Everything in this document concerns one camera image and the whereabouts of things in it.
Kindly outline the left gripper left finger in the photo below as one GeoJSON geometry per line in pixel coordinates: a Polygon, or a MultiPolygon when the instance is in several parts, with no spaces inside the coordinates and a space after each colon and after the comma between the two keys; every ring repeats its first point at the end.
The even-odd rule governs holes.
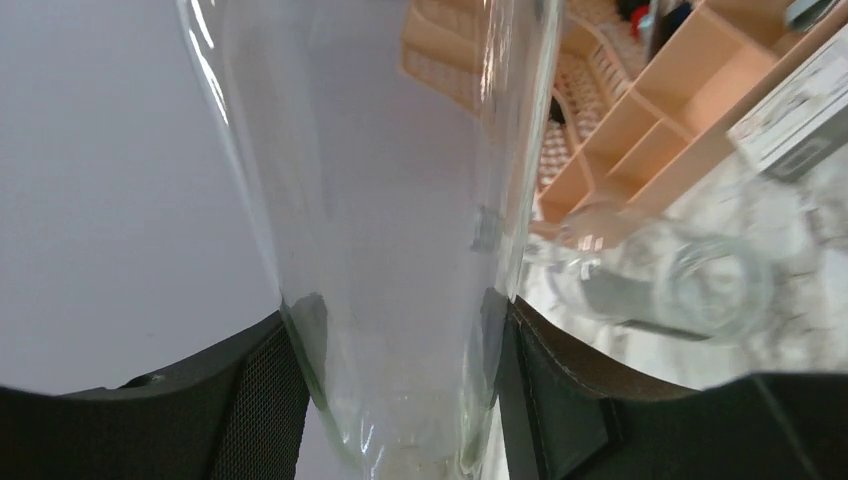
{"type": "Polygon", "coordinates": [[[292,479],[309,392],[280,314],[114,389],[1,391],[5,479],[292,479]]]}

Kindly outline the clear bottle silver cap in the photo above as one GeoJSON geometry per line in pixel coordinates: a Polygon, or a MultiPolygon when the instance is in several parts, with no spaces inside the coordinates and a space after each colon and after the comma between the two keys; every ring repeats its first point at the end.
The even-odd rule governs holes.
{"type": "Polygon", "coordinates": [[[693,342],[734,343],[765,329],[775,293],[769,262],[747,241],[672,221],[534,221],[525,258],[569,313],[693,342]]]}

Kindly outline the small white box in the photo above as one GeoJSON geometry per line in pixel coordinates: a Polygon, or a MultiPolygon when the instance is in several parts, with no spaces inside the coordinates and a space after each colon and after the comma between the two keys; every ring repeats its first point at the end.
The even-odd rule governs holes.
{"type": "Polygon", "coordinates": [[[793,183],[847,143],[847,39],[828,41],[727,132],[762,175],[793,183]]]}

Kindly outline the orange plastic file organizer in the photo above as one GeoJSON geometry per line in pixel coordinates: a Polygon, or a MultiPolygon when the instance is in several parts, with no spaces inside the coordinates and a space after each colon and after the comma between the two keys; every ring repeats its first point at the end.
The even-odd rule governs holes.
{"type": "Polygon", "coordinates": [[[613,197],[658,213],[731,150],[745,110],[847,23],[828,3],[795,29],[787,1],[696,1],[667,40],[637,34],[613,1],[565,9],[552,97],[564,114],[546,148],[531,231],[552,238],[572,211],[613,197]]]}

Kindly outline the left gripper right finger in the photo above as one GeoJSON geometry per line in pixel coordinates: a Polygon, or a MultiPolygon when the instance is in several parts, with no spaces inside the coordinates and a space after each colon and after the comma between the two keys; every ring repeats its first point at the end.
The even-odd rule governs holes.
{"type": "Polygon", "coordinates": [[[509,307],[498,374],[513,479],[843,479],[847,378],[755,373],[695,391],[509,307]]]}

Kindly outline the clear glass bottle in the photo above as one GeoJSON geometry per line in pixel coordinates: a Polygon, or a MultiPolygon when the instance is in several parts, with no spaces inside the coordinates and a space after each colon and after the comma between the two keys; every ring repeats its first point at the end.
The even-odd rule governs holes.
{"type": "Polygon", "coordinates": [[[181,1],[336,454],[478,479],[560,1],[181,1]]]}

